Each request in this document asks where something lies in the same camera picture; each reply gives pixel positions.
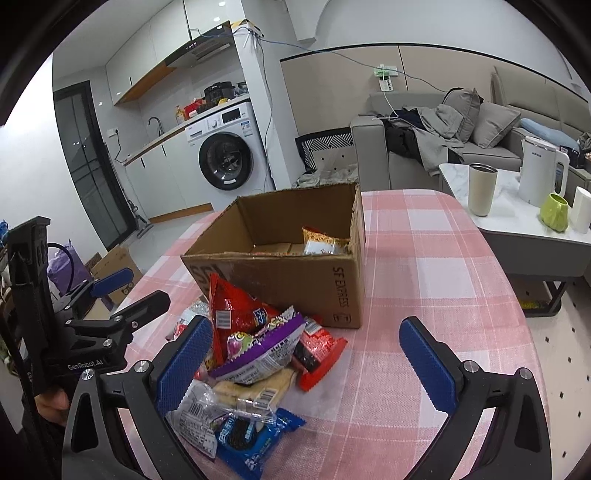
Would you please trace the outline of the person's left hand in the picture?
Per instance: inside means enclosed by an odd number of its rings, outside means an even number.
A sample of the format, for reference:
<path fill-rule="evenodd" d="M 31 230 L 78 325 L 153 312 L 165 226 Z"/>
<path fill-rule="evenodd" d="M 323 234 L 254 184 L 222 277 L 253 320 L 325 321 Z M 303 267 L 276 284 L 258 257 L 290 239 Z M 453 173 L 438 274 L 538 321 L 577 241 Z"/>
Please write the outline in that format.
<path fill-rule="evenodd" d="M 35 396 L 39 415 L 45 420 L 65 426 L 69 413 L 69 398 L 63 389 L 47 391 Z"/>

